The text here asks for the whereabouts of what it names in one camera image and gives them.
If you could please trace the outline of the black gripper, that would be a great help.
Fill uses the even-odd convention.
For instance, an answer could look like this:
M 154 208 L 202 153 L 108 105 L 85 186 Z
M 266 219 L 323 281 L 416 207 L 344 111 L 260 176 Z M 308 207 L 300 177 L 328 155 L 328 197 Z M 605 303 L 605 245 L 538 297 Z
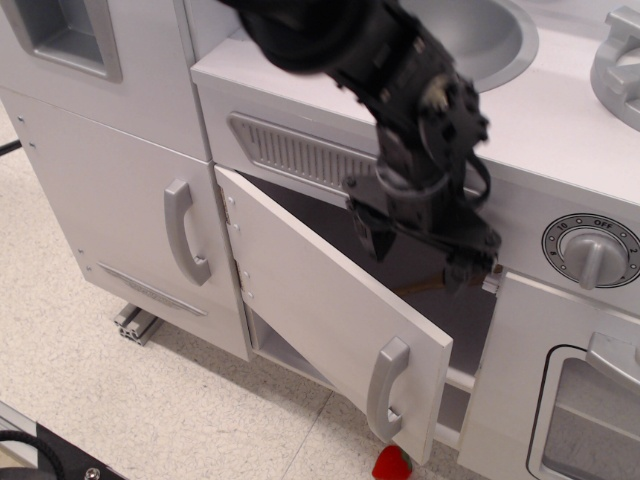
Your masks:
M 462 185 L 445 176 L 421 190 L 394 185 L 379 175 L 349 177 L 343 182 L 359 240 L 376 261 L 383 261 L 398 233 L 446 254 L 445 291 L 456 294 L 497 263 L 501 237 L 478 214 L 491 191 L 490 174 L 478 170 L 484 190 L 467 197 Z

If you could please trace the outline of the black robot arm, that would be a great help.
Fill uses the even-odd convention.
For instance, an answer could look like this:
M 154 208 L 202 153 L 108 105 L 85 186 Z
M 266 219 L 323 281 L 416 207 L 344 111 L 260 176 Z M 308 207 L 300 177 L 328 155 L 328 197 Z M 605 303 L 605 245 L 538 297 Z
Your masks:
M 501 238 L 478 213 L 488 193 L 464 191 L 468 170 L 491 180 L 475 153 L 488 122 L 473 83 L 424 25 L 396 1 L 236 1 L 233 8 L 273 65 L 328 75 L 374 117 L 375 172 L 343 183 L 368 253 L 384 259 L 405 234 L 445 254 L 450 291 L 489 273 Z

